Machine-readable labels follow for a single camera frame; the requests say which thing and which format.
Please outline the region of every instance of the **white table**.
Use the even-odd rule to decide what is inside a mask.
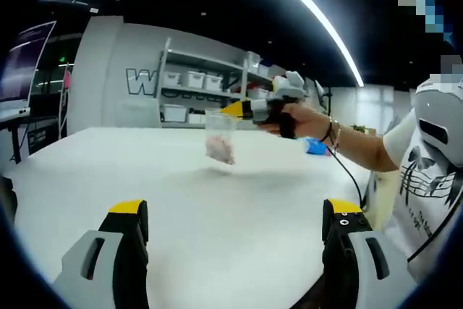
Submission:
[[[110,207],[148,202],[151,308],[287,309],[322,273],[325,198],[358,203],[334,158],[264,132],[234,134],[236,164],[205,157],[204,130],[89,129],[7,173],[16,227],[48,282]],[[363,192],[368,171],[342,159]]]

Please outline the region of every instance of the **white storage bin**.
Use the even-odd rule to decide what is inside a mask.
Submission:
[[[206,75],[204,79],[204,88],[206,90],[221,90],[222,77]]]
[[[259,75],[268,77],[268,71],[269,71],[269,67],[265,65],[259,65]]]
[[[203,88],[204,76],[203,72],[185,72],[180,81],[183,87]]]
[[[164,86],[177,86],[180,81],[179,72],[164,72]]]
[[[247,96],[251,99],[265,99],[268,97],[268,91],[263,88],[253,88],[247,92]]]
[[[201,115],[200,114],[188,114],[188,123],[189,124],[200,124]]]
[[[187,118],[187,108],[181,105],[164,104],[165,122],[185,122]]]
[[[247,71],[254,74],[259,73],[260,56],[254,52],[247,52]]]

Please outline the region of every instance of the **black ceiling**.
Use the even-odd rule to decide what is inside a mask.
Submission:
[[[438,72],[442,35],[425,33],[424,18],[414,9],[398,7],[397,0],[313,1],[336,28],[366,83],[408,88]],[[299,0],[45,0],[33,10],[31,22],[56,19],[55,34],[81,33],[91,7],[99,9],[98,15],[121,14],[126,22],[170,27],[256,51],[324,85],[354,85],[336,44]]]

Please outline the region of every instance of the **clear plastic cup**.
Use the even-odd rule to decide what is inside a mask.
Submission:
[[[232,136],[237,120],[220,109],[205,110],[206,155],[220,162],[234,164]]]

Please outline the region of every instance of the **human arm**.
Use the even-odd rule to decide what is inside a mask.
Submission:
[[[288,104],[283,112],[290,114],[296,120],[296,137],[313,137],[323,139],[328,131],[330,119],[313,109],[299,104]],[[260,126],[273,134],[279,134],[277,124],[264,124]],[[383,144],[383,138],[373,135],[366,135],[341,124],[333,123],[331,139],[336,141],[339,128],[338,152],[351,161],[369,170],[377,172],[389,172],[397,170],[396,164],[389,157]],[[330,137],[324,141],[327,146],[332,147]]]

